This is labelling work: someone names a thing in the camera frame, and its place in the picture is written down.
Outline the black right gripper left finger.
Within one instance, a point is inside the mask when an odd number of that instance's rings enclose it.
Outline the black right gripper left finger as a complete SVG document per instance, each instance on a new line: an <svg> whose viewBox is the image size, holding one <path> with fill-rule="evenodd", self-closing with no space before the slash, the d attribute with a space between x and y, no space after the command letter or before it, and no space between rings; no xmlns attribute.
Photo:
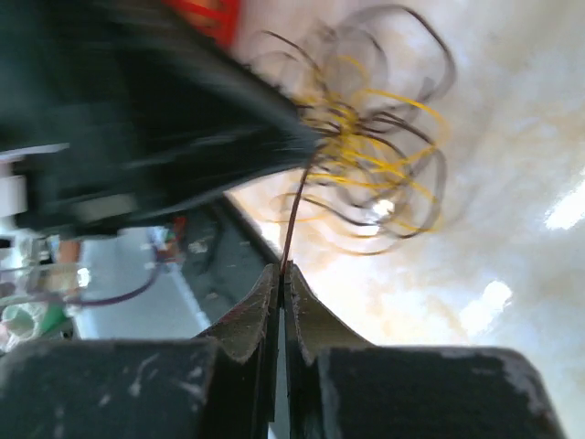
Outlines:
<svg viewBox="0 0 585 439"><path fill-rule="evenodd" d="M276 266L176 340L38 340L1 359L4 438L264 438L274 415Z"/></svg>

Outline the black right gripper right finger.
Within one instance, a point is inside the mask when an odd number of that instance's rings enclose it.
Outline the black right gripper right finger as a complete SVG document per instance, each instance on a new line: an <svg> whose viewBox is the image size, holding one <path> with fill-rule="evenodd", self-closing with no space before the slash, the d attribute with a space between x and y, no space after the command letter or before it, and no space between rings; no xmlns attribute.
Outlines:
<svg viewBox="0 0 585 439"><path fill-rule="evenodd" d="M561 438L540 374L508 348L380 347L290 264L282 281L293 438Z"/></svg>

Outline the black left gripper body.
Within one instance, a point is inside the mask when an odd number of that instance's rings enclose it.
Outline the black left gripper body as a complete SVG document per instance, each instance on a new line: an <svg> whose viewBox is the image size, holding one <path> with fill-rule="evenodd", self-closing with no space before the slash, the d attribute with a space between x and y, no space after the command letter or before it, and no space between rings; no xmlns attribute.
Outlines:
<svg viewBox="0 0 585 439"><path fill-rule="evenodd" d="M274 92L159 1L1 4L1 211L70 237L274 169Z"/></svg>

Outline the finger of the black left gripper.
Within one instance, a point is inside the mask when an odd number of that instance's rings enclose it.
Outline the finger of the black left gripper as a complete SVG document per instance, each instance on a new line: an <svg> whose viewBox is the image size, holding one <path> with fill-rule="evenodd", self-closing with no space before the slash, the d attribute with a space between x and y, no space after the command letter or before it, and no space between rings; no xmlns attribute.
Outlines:
<svg viewBox="0 0 585 439"><path fill-rule="evenodd" d="M283 170L304 166L318 134L292 101L234 59L195 59L182 143L182 199L205 201Z"/></svg>

